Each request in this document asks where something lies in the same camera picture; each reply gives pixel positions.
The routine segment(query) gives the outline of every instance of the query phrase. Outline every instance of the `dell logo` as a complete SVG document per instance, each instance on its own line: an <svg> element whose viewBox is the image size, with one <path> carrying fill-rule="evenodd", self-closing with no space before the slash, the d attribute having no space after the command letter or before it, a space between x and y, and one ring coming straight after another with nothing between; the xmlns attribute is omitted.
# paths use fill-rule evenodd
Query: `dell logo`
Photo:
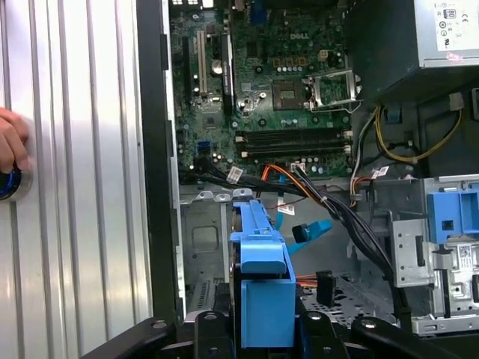
<svg viewBox="0 0 479 359"><path fill-rule="evenodd" d="M290 39L291 40L309 40L309 35L306 34L305 32L302 32L301 34L291 34Z"/></svg>

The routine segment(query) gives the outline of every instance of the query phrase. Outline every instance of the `green circuit board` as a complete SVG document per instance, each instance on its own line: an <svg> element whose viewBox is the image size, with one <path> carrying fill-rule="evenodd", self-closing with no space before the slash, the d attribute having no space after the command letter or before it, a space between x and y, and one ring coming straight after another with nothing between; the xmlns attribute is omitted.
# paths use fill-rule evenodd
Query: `green circuit board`
<svg viewBox="0 0 479 359"><path fill-rule="evenodd" d="M180 167L193 168L195 159L206 156L226 172L234 165L259 175L263 163L304 163L313 177L348 176L351 158L343 144L317 152L313 146L318 138L335 139L349 130L350 116L310 111L303 83L345 68L340 15L268 10L258 24L250 11L181 11L171 19ZM234 91L230 111L225 110L226 34ZM342 78L321 83L323 101L346 96ZM304 146L308 152L292 150Z"/></svg>

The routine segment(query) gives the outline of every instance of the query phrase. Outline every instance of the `blue ring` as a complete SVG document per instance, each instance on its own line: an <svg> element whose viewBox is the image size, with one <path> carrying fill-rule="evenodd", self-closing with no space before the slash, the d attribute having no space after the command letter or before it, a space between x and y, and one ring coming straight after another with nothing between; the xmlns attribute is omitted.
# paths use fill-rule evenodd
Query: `blue ring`
<svg viewBox="0 0 479 359"><path fill-rule="evenodd" d="M2 196L3 194L7 193L8 191L11 190L11 188L13 187L13 177L14 177L14 172L10 172L10 175L8 177L8 183L7 185L5 186L5 188L3 188L2 190L0 190L0 196Z"/></svg>

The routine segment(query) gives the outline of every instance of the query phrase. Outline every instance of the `ram slot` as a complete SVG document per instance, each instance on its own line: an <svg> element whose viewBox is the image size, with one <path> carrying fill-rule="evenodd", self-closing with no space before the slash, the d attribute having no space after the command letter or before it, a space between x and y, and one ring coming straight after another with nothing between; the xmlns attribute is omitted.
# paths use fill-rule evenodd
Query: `ram slot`
<svg viewBox="0 0 479 359"><path fill-rule="evenodd" d="M246 158L342 153L350 142L342 129L297 129L237 132L236 143L238 152Z"/></svg>
<svg viewBox="0 0 479 359"><path fill-rule="evenodd" d="M206 96L208 94L207 86L207 54L206 40L204 31L196 31L196 45L198 47L198 77L200 80L200 94Z"/></svg>

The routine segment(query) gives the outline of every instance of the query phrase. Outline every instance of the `finger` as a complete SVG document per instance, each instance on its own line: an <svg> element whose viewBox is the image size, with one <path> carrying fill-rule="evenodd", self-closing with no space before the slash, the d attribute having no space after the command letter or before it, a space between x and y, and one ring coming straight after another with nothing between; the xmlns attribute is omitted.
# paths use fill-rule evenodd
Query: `finger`
<svg viewBox="0 0 479 359"><path fill-rule="evenodd" d="M25 121L16 113L8 111L6 108L0 108L0 117L5 119L10 125L14 127L16 133L22 141L28 139L28 127Z"/></svg>
<svg viewBox="0 0 479 359"><path fill-rule="evenodd" d="M7 139L0 134L0 171L4 174L9 174L13 170L13 162L15 156L13 155Z"/></svg>
<svg viewBox="0 0 479 359"><path fill-rule="evenodd" d="M21 171L26 171L30 168L30 164L28 163L28 153L27 149L20 140L20 137L16 133L16 131L12 128L12 130L7 130L4 132L4 137L7 140L10 149L13 153L13 157L15 157L16 166Z"/></svg>

